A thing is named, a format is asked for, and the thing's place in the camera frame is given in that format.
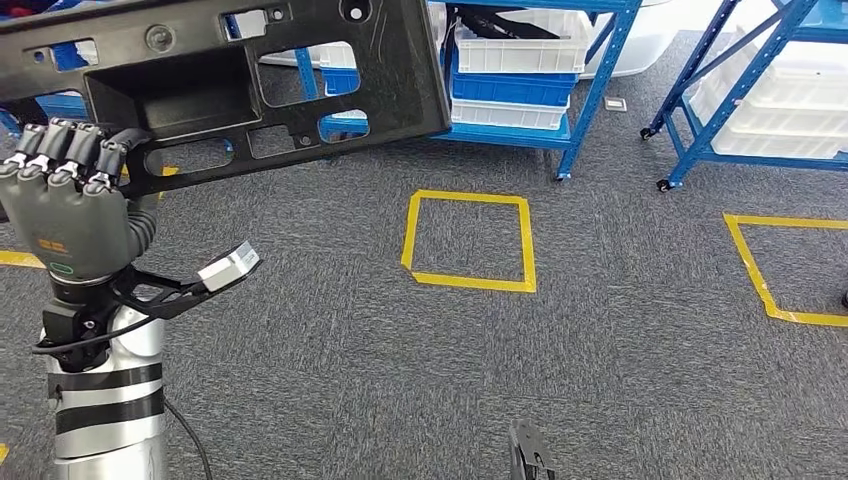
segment caster wheel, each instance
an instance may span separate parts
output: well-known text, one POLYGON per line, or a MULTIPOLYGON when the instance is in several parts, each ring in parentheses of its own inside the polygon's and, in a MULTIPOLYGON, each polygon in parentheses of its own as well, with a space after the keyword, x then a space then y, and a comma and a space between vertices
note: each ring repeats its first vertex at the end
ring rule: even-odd
POLYGON ((666 180, 666 179, 662 179, 659 182, 657 182, 657 189, 659 189, 659 191, 661 191, 663 193, 671 190, 672 188, 674 188, 674 187, 672 187, 671 183, 669 183, 668 180, 666 180))

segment shelving unit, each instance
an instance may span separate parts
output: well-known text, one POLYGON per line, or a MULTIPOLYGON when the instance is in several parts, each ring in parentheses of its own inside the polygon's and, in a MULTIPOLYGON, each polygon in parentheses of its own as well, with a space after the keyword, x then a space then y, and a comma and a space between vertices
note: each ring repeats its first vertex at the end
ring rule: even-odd
POLYGON ((756 157, 722 155, 716 153, 712 148, 713 138, 736 110, 737 100, 745 98, 763 72, 771 65, 772 60, 780 54, 788 42, 848 44, 848 14, 843 13, 843 2, 841 0, 772 0, 777 7, 776 13, 726 49, 715 60, 700 68, 704 57, 722 31, 730 14, 741 1, 724 0, 722 2, 654 120, 640 132, 643 139, 648 139, 660 132, 664 126, 667 126, 674 149, 677 151, 677 166, 667 179, 657 182, 660 191, 682 186, 684 176, 698 161, 848 171, 846 155, 822 159, 756 157), (689 105, 686 89, 772 27, 774 27, 774 30, 760 48, 759 53, 730 89, 712 118, 706 125, 703 125, 689 105), (680 133, 672 120, 672 114, 678 108, 682 110, 694 136, 689 148, 683 145, 680 133))
MULTIPOLYGON (((562 161, 557 169, 556 178, 557 180, 570 178, 571 167, 577 158, 580 146, 592 123, 592 118, 600 105, 607 82, 609 82, 615 64, 618 62, 618 57, 621 54, 622 47, 633 25, 633 20, 636 18, 636 13, 642 4, 642 0, 461 0, 453 3, 498 7, 584 10, 589 12, 590 18, 596 17, 600 13, 613 14, 604 32, 602 32, 595 40, 595 43, 589 48, 586 59, 587 63, 598 52, 604 40, 611 37, 609 48, 604 53, 598 73, 592 82, 589 95, 586 98, 586 102, 583 105, 573 130, 568 124, 568 115, 564 115, 562 127, 559 130, 454 124, 450 132, 435 137, 442 140, 461 142, 563 150, 562 161)), ((301 78, 305 85, 304 90, 307 92, 307 98, 314 98, 309 96, 309 92, 317 92, 317 87, 315 87, 315 80, 312 76, 312 62, 309 59, 308 52, 298 52, 298 68, 301 71, 301 78)), ((335 119, 332 117, 324 120, 322 128, 328 133, 365 133, 367 131, 364 120, 335 119)))

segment black plastic panel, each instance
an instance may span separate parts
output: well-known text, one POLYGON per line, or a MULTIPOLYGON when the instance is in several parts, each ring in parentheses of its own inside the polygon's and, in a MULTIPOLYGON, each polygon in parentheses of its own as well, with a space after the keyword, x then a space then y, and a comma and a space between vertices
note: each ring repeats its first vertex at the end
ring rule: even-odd
POLYGON ((449 111, 424 0, 129 0, 0 24, 0 103, 80 92, 94 121, 151 130, 128 161, 128 195, 154 193, 308 162, 446 130, 449 111), (224 15, 262 9, 266 35, 228 39, 224 15), (49 46, 92 39, 98 64, 60 72, 49 46), (257 60, 334 41, 354 50, 351 94, 283 107, 262 99, 257 60), (362 110, 369 134, 326 143, 320 118, 362 110), (296 149, 251 154, 248 132, 285 125, 296 149), (224 166, 170 177, 147 172, 151 151, 207 138, 234 149, 224 166))

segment yellow tape square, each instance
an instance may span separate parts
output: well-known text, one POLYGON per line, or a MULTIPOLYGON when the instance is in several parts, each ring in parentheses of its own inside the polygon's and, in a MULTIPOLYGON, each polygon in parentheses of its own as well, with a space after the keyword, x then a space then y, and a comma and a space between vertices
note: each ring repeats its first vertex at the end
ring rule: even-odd
POLYGON ((836 230, 848 230, 848 222, 842 220, 819 220, 815 218, 789 218, 789 217, 758 217, 751 215, 724 214, 724 222, 730 230, 733 242, 736 244, 739 255, 748 270, 748 276, 760 299, 766 308, 766 314, 773 318, 786 320, 787 322, 806 323, 810 325, 826 325, 831 327, 848 327, 848 316, 833 315, 828 313, 790 312, 777 307, 771 292, 768 289, 762 272, 754 261, 751 249, 742 236, 740 225, 766 225, 771 227, 796 227, 796 228, 829 228, 836 230))
POLYGON ((438 190, 418 190, 409 199, 409 212, 406 217, 406 238, 400 263, 412 273, 418 283, 447 285, 450 287, 480 288, 508 292, 536 293, 536 260, 533 254, 533 235, 530 229, 530 205, 522 197, 511 195, 490 195, 483 193, 443 192, 438 190), (415 272, 412 270, 412 253, 415 250, 415 234, 418 228, 418 211, 421 199, 454 200, 460 202, 501 203, 518 207, 518 219, 521 228, 521 257, 524 264, 524 280, 494 280, 488 278, 442 275, 438 273, 415 272))

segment green indicator light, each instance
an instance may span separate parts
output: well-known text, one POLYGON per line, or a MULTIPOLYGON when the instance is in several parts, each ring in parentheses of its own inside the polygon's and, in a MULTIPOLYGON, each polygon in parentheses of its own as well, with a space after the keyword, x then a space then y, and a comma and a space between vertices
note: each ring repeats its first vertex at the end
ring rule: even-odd
POLYGON ((65 274, 65 275, 73 275, 74 274, 73 268, 71 268, 67 265, 63 265, 61 263, 56 263, 56 262, 50 262, 50 270, 53 270, 55 272, 59 272, 59 273, 65 274))

